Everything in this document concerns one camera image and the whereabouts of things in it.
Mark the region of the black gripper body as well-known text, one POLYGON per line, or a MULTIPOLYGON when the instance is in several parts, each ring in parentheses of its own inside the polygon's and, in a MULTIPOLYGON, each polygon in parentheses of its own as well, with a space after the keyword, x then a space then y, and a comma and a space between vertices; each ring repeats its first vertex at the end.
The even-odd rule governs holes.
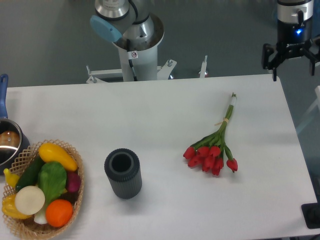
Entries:
POLYGON ((286 60, 305 56, 309 60, 313 59, 310 51, 312 46, 312 23, 277 23, 277 60, 286 60))

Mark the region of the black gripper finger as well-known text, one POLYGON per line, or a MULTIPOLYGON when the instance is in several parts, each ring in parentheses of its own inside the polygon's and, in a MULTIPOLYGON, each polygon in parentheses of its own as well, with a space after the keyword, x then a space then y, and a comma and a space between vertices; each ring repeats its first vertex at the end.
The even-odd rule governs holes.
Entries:
POLYGON ((311 46, 320 47, 320 38, 315 37, 309 40, 304 46, 301 47, 301 54, 309 59, 309 72, 311 76, 315 75, 316 64, 320 63, 320 49, 317 53, 310 51, 311 46))
POLYGON ((277 81, 277 68, 284 61, 284 55, 277 51, 275 45, 265 43, 262 46, 261 65, 265 70, 272 71, 272 80, 277 81))

